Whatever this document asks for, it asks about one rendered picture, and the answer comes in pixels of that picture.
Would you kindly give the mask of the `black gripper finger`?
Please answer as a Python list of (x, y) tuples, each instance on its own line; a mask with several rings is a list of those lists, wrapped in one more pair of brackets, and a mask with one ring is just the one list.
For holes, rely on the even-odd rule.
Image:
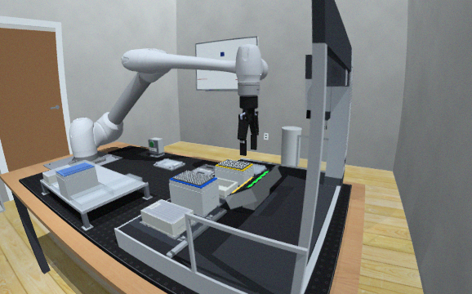
[(259, 135), (258, 111), (252, 113), (252, 117), (253, 120), (249, 124), (251, 130), (251, 149), (257, 150), (257, 136)]
[(247, 156), (247, 130), (251, 123), (252, 114), (246, 122), (245, 112), (238, 115), (238, 139), (240, 140), (240, 155)]

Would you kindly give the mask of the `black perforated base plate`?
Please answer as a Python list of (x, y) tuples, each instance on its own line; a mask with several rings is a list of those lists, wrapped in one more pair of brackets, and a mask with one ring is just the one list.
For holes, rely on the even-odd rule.
[[(141, 214), (140, 211), (147, 206), (161, 199), (167, 201), (170, 198), (170, 178), (184, 171), (191, 172), (204, 164), (215, 166), (218, 162), (169, 153), (165, 153), (160, 157), (153, 157), (150, 156), (152, 154), (149, 152), (149, 149), (131, 145), (110, 151), (108, 154), (122, 158), (101, 166), (123, 175), (130, 173), (142, 177), (143, 182), (149, 183), (149, 194), (152, 198), (148, 200), (143, 199), (145, 196), (144, 189), (140, 188), (117, 200), (113, 200), (111, 203), (106, 203), (101, 207), (89, 211), (87, 216), (93, 228), (87, 231), (82, 228), (84, 226), (82, 217), (77, 210), (72, 208), (48, 188), (47, 191), (50, 193), (42, 195), (43, 191), (40, 182), (40, 180), (43, 179), (42, 172), (19, 179), (19, 182), (83, 237), (155, 287), (167, 294), (199, 294), (175, 280), (168, 278), (166, 275), (158, 272), (121, 249), (118, 246), (114, 228), (118, 228), (138, 217)], [(183, 162), (185, 165), (174, 171), (154, 166), (156, 162), (166, 158)], [(352, 185), (342, 185), (341, 195), (327, 236), (327, 241), (307, 294), (330, 294), (345, 229), (351, 188)]]

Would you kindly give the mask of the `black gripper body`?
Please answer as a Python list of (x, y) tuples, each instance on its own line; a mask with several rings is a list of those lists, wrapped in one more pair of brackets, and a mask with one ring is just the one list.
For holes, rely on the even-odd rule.
[(240, 96), (239, 107), (245, 112), (246, 121), (248, 122), (249, 114), (255, 113), (258, 108), (258, 96)]

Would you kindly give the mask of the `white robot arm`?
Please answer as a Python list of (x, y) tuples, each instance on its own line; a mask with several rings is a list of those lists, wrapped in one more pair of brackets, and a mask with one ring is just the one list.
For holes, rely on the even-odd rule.
[(239, 96), (258, 96), (260, 94), (260, 80), (266, 77), (269, 69), (266, 62), (261, 59), (258, 46), (253, 44), (240, 46), (236, 60), (178, 56), (154, 48), (136, 49), (124, 53), (122, 65), (126, 69), (136, 71), (137, 74), (110, 112), (105, 113), (94, 123), (89, 118), (73, 120), (69, 129), (73, 161), (67, 164), (82, 160), (95, 164), (106, 161), (105, 158), (99, 157), (97, 148), (117, 140), (122, 135), (123, 119), (131, 108), (150, 83), (156, 82), (171, 69), (200, 69), (234, 73), (238, 79)]

